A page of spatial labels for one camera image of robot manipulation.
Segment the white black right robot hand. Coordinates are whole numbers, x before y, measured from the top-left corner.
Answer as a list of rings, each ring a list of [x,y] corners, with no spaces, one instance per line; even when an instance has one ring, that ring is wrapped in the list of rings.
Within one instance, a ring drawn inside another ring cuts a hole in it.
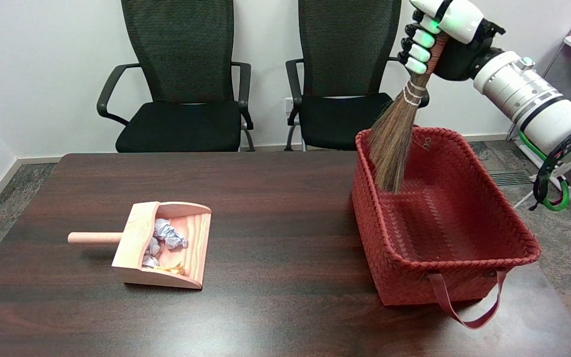
[[[412,74],[449,81],[474,79],[504,50],[492,46],[505,29],[486,20],[468,0],[412,0],[414,23],[405,27],[398,61]]]

